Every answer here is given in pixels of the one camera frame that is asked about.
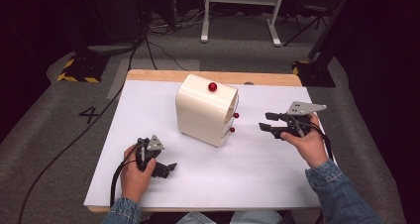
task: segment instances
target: metal stand leg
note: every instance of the metal stand leg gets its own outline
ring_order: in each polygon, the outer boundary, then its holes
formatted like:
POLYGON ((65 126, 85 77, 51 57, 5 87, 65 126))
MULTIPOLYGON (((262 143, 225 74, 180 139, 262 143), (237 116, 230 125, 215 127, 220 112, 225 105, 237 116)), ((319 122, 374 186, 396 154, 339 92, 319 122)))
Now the metal stand leg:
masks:
POLYGON ((276 47, 280 47, 281 45, 280 39, 278 38, 277 31, 275 30, 275 27, 274 27, 275 19, 277 18, 278 9, 280 8, 280 5, 281 5, 281 0, 277 0, 274 6, 274 10, 272 11, 271 19, 266 20, 269 32, 271 33, 272 42, 274 43, 276 47))
POLYGON ((204 7, 205 7, 205 11, 204 11, 203 29, 201 31, 201 43, 207 43, 209 39, 210 0, 206 0, 204 7))

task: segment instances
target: person's left hand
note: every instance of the person's left hand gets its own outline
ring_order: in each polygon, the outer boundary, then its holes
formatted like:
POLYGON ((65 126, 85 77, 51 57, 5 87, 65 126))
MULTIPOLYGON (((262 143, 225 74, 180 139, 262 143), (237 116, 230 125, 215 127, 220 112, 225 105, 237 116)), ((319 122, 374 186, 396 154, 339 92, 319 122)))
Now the person's left hand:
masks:
MULTIPOLYGON (((124 152, 124 157, 130 152, 135 145, 131 146, 124 152)), ((127 197, 135 202, 139 202, 143 194, 149 187, 152 173, 156 167, 157 160, 151 159, 146 166, 145 171, 137 168, 136 152, 133 152, 127 159, 127 164, 121 171, 121 197, 127 197)))

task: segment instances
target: black cable on floor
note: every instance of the black cable on floor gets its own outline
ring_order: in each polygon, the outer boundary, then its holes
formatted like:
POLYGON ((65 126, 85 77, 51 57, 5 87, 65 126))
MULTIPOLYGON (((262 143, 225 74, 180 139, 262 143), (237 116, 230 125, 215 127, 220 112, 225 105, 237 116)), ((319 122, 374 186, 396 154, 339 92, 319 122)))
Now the black cable on floor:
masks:
MULTIPOLYGON (((133 56, 134 53, 136 52, 137 48, 139 47, 141 42, 137 43, 137 46, 133 49, 133 52, 130 55, 130 60, 129 60, 129 68, 128 70, 131 69, 131 62, 133 60, 133 56)), ((99 113, 99 115, 96 117, 95 120, 93 120, 92 123, 89 124, 89 126, 87 126, 86 129, 84 129, 70 144, 68 144, 60 153, 58 153, 58 155, 56 155, 48 164, 47 166, 40 172, 40 174, 38 174, 38 176, 35 178, 34 182, 32 183, 31 187, 28 189, 27 194, 25 195, 24 201, 21 205, 21 211, 19 212, 19 220, 18 220, 18 224, 22 223, 22 218, 24 216, 24 211, 25 211, 25 206, 26 203, 28 202, 29 196, 32 192, 32 190, 34 189, 35 185, 37 184, 38 180, 40 180, 40 178, 44 175, 44 173, 50 168, 50 166, 53 165, 53 163, 58 160, 58 158, 64 154, 70 147, 72 147, 81 137, 83 137, 84 134, 87 133, 87 131, 89 131, 89 129, 102 117, 102 115, 106 112, 106 110, 108 110, 109 106, 111 106, 111 104, 115 101, 115 99, 118 97, 118 95, 121 93, 121 91, 124 88, 124 84, 121 86, 121 88, 118 90, 118 92, 115 94, 115 96, 111 99, 111 101, 105 106, 104 110, 102 110, 101 113, 99 113)))
POLYGON ((149 55, 151 56, 152 64, 154 65, 155 70, 158 70, 157 65, 155 64, 154 56, 152 56, 151 46, 149 45, 148 36, 146 36, 146 44, 148 45, 149 55))

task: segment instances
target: black-and-yellow hazard tape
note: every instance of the black-and-yellow hazard tape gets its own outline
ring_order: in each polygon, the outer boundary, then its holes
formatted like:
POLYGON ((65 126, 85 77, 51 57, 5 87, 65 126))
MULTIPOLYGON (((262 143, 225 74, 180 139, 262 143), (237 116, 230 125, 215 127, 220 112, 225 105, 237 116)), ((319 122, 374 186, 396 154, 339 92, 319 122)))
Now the black-and-yellow hazard tape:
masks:
POLYGON ((57 80, 100 82, 108 59, 107 56, 85 59, 73 55, 65 64, 64 69, 61 71, 57 80))
POLYGON ((293 62, 292 65, 291 65, 291 69, 292 69, 293 74, 294 75, 299 75, 299 68, 297 66, 298 64, 303 64, 303 63, 309 64, 311 62, 312 61, 306 61, 306 60, 298 60, 298 61, 293 62))

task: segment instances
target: hand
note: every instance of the hand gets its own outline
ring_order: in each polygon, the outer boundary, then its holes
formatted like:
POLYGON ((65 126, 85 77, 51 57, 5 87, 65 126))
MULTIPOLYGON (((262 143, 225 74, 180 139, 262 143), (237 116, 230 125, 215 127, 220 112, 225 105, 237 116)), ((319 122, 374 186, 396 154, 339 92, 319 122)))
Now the hand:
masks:
MULTIPOLYGON (((319 126, 318 117, 311 113, 308 115, 311 123, 319 126)), ((311 168, 315 168, 328 160, 327 153, 324 148, 324 140, 317 131, 311 131, 303 138, 295 137, 289 133, 283 132, 280 137, 295 146, 300 156, 305 160, 311 168)))
MULTIPOLYGON (((133 147, 134 145, 124 152, 124 157, 129 154, 133 147)), ((121 171, 120 178, 121 187, 123 189, 121 196, 130 198, 135 202, 139 202, 149 187, 152 172, 154 171, 156 164, 157 160, 151 159, 148 162, 145 171, 140 171, 137 168, 136 152, 133 152, 127 159, 127 164, 121 171)))

